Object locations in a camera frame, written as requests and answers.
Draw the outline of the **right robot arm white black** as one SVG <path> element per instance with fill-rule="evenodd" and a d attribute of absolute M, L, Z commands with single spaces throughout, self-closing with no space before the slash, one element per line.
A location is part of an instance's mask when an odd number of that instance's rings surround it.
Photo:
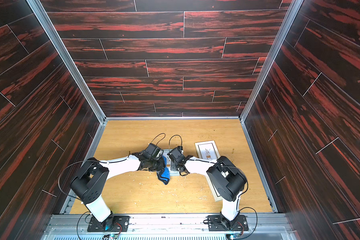
<path fill-rule="evenodd" d="M 168 154 L 171 163 L 180 173 L 200 174 L 207 176 L 219 195 L 223 197 L 221 221 L 225 225 L 233 225 L 238 220 L 240 195 L 248 182 L 241 172 L 227 157 L 207 161 L 194 156 Z"/>

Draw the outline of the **light green picture frame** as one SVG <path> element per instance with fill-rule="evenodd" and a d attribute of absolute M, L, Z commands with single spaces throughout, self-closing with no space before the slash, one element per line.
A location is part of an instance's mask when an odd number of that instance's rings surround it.
<path fill-rule="evenodd" d="M 180 175 L 180 173 L 179 173 L 179 171 L 177 171 L 177 170 L 172 170 L 172 163 L 171 163 L 171 159 L 169 158 L 169 156 L 168 156 L 168 153 L 169 153 L 169 149 L 164 149 L 164 152 L 163 152 L 163 157 L 164 157 L 164 159 L 166 160 L 166 167 L 167 167 L 167 169 L 169 170 L 169 173 L 170 173 L 170 176 L 172 177 L 172 176 L 179 176 Z"/>

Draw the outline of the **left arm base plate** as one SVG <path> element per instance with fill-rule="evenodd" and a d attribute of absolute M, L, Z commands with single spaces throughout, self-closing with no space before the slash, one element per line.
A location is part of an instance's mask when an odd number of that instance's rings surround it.
<path fill-rule="evenodd" d="M 92 217 L 87 231 L 92 232 L 126 232 L 129 227 L 130 216 L 112 215 L 103 222 Z"/>

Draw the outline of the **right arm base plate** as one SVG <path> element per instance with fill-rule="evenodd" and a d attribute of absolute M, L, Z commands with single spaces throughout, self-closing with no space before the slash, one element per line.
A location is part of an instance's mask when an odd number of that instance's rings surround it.
<path fill-rule="evenodd" d="M 223 215 L 209 215 L 203 221 L 209 228 L 210 232 L 223 232 L 223 231 L 240 231 L 245 232 L 249 230 L 247 218 L 244 215 L 238 214 L 234 220 L 230 221 Z"/>

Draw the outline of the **blue microfiber cloth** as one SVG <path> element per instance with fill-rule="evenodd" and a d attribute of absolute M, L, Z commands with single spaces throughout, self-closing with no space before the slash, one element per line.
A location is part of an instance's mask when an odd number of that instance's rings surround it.
<path fill-rule="evenodd" d="M 170 171 L 167 168 L 167 160 L 165 157 L 161 157 L 159 160 L 159 167 L 157 169 L 158 179 L 167 185 L 170 181 Z"/>

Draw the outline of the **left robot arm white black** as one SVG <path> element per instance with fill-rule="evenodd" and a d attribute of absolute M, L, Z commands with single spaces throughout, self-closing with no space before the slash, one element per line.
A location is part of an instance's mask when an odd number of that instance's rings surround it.
<path fill-rule="evenodd" d="M 71 182 L 71 189 L 92 213 L 95 219 L 104 225 L 109 224 L 113 213 L 102 197 L 102 191 L 108 179 L 127 172 L 150 171 L 156 172 L 158 177 L 164 175 L 164 183 L 169 182 L 166 160 L 146 159 L 138 153 L 125 158 L 109 161 L 98 161 L 96 158 L 87 159 L 77 171 Z"/>

